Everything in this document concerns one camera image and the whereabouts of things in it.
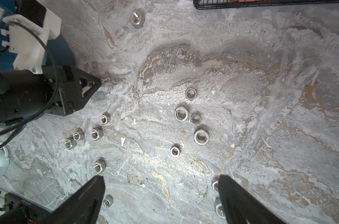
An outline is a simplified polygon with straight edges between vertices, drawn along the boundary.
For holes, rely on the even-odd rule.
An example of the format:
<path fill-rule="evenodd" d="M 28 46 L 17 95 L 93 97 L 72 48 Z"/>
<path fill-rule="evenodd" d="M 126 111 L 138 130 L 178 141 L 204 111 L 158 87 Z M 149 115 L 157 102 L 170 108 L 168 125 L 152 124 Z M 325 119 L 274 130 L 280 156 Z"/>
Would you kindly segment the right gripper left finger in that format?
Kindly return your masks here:
<path fill-rule="evenodd" d="M 41 224 L 95 224 L 105 194 L 104 178 L 94 176 Z"/>

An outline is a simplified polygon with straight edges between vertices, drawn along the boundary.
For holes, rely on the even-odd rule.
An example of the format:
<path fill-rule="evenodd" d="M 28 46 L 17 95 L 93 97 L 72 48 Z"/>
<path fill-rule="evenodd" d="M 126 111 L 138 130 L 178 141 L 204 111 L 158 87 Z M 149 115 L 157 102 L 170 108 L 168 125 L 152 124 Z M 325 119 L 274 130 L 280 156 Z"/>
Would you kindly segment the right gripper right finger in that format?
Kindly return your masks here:
<path fill-rule="evenodd" d="M 228 175 L 220 175 L 218 190 L 228 224 L 285 223 Z"/>

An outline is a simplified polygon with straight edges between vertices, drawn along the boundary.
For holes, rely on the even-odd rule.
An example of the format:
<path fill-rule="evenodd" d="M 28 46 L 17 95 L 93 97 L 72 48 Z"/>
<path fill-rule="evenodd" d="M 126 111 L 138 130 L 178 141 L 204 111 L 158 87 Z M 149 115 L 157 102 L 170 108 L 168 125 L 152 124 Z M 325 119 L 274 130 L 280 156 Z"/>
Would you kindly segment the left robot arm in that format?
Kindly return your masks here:
<path fill-rule="evenodd" d="M 43 66 L 43 73 L 27 70 L 0 73 L 0 127 L 11 127 L 41 111 L 56 93 L 54 102 L 41 114 L 67 116 L 84 108 L 101 87 L 101 80 L 72 65 Z"/>

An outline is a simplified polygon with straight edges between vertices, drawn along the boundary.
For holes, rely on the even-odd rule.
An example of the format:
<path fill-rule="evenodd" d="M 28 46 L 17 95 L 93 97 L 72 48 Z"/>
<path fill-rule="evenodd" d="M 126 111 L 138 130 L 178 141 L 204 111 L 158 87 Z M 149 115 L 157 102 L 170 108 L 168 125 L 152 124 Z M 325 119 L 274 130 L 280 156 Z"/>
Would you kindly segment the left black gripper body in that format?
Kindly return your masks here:
<path fill-rule="evenodd" d="M 57 66 L 59 90 L 45 113 L 67 116 L 84 108 L 101 87 L 101 80 L 72 65 Z"/>

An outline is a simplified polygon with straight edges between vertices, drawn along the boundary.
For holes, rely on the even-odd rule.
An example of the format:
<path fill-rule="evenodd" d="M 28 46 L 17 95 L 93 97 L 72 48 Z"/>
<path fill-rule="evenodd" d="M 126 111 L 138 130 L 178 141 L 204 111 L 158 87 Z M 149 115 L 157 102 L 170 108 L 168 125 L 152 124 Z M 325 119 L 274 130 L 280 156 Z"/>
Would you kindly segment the teal plastic storage box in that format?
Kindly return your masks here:
<path fill-rule="evenodd" d="M 74 55 L 61 36 L 62 20 L 38 1 L 0 1 L 0 72 L 28 70 L 42 74 L 51 60 L 45 44 L 59 66 L 74 65 Z"/>

